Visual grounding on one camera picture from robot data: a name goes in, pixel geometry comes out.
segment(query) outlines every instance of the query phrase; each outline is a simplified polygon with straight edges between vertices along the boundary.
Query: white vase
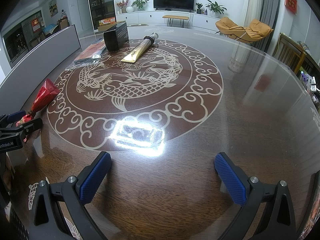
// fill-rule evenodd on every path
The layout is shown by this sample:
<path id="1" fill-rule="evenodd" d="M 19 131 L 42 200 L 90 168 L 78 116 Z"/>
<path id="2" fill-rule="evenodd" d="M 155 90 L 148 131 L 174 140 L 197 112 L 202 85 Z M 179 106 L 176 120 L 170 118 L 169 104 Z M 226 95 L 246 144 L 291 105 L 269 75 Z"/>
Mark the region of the white vase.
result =
<path id="1" fill-rule="evenodd" d="M 133 7 L 132 6 L 129 6 L 125 9 L 127 12 L 133 12 Z"/>
<path id="2" fill-rule="evenodd" d="M 210 15 L 214 18 L 220 18 L 221 14 L 218 12 L 210 11 Z"/>

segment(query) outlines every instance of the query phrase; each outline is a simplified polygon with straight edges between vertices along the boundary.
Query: round table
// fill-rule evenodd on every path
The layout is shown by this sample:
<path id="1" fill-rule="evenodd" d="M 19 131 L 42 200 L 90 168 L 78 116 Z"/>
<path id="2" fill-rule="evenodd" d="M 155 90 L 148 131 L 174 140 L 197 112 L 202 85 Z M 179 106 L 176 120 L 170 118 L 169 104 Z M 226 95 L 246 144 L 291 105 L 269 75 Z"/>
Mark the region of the round table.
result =
<path id="1" fill-rule="evenodd" d="M 119 61 L 153 32 L 153 51 L 135 67 Z M 320 168 L 320 118 L 291 70 L 216 34 L 128 33 L 130 43 L 97 65 L 59 71 L 62 92 L 39 113 L 41 131 L 12 156 L 12 204 L 26 227 L 37 182 L 77 175 L 101 150 L 112 167 L 86 208 L 110 240 L 218 238 L 239 210 L 214 169 L 222 151 L 248 176 L 285 180 L 298 227 Z M 82 49 L 101 37 L 82 39 Z"/>

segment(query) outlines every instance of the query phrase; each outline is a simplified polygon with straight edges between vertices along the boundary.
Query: hand cream tube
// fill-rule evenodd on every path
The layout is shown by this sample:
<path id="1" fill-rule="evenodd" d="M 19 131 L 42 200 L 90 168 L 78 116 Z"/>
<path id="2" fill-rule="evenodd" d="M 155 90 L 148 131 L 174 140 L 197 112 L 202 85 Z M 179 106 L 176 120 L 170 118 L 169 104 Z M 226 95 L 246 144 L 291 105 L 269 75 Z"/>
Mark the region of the hand cream tube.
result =
<path id="1" fill-rule="evenodd" d="M 131 52 L 121 59 L 122 62 L 131 62 L 134 63 L 136 60 L 149 48 L 155 40 L 159 37 L 157 33 L 152 33 L 150 36 L 145 36 L 143 41 L 135 47 Z"/>

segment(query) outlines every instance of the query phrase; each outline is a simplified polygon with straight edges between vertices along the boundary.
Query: metal screw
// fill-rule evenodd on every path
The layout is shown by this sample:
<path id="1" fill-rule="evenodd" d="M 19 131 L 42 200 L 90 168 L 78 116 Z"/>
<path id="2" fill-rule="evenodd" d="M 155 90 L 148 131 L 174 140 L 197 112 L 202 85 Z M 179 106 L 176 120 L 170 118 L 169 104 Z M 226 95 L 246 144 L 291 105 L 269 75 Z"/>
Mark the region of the metal screw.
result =
<path id="1" fill-rule="evenodd" d="M 281 185 L 282 187 L 285 187 L 285 186 L 287 186 L 287 183 L 286 183 L 284 180 L 281 180 L 281 181 L 280 181 L 280 185 Z"/>
<path id="2" fill-rule="evenodd" d="M 68 178 L 68 182 L 69 183 L 72 183 L 72 182 L 74 182 L 76 180 L 76 177 L 75 176 L 70 176 L 69 178 Z"/>
<path id="3" fill-rule="evenodd" d="M 255 176 L 250 177 L 250 180 L 252 183 L 257 183 L 259 181 L 258 178 Z"/>
<path id="4" fill-rule="evenodd" d="M 43 187 L 43 186 L 45 185 L 45 183 L 46 183 L 45 180 L 41 180 L 41 181 L 39 182 L 39 186 L 40 186 L 40 187 Z"/>

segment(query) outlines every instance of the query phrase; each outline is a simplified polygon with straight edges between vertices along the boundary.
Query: red candy wrapper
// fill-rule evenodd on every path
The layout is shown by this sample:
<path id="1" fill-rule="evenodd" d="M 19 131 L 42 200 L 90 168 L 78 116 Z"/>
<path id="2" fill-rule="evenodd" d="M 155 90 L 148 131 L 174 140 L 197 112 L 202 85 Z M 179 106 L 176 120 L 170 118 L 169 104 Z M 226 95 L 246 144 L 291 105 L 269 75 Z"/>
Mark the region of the red candy wrapper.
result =
<path id="1" fill-rule="evenodd" d="M 36 116 L 36 112 L 42 110 L 47 104 L 49 104 L 60 93 L 60 90 L 53 84 L 48 78 L 40 88 L 36 100 L 33 102 L 31 109 L 28 111 L 20 121 L 16 123 L 16 126 L 32 120 Z"/>

